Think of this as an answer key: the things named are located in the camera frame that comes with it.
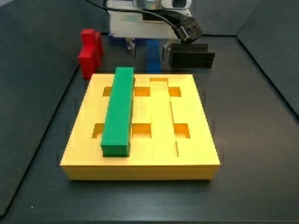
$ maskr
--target dark gray floor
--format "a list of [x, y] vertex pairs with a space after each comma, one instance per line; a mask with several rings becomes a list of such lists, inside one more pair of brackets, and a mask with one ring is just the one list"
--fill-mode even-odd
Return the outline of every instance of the dark gray floor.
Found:
[[[213, 69], [194, 74], [222, 161], [215, 179], [69, 181], [59, 162], [89, 86], [78, 73], [3, 221], [299, 221], [298, 119], [239, 41], [201, 42], [217, 52]], [[107, 48], [106, 70], [134, 65], [118, 61], [126, 54]]]

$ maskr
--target green rectangular block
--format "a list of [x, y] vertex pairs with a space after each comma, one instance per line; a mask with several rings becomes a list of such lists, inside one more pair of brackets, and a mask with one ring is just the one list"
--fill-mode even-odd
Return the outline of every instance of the green rectangular block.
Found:
[[135, 69], [117, 69], [101, 147], [105, 157], [130, 156]]

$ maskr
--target yellow wooden board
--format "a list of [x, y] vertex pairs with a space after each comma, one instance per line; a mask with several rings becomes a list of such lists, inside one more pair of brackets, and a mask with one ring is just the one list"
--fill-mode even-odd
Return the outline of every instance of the yellow wooden board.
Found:
[[113, 83], [114, 74], [90, 81], [61, 161], [70, 179], [213, 179], [221, 161], [193, 75], [135, 75], [130, 157], [103, 157], [99, 144]]

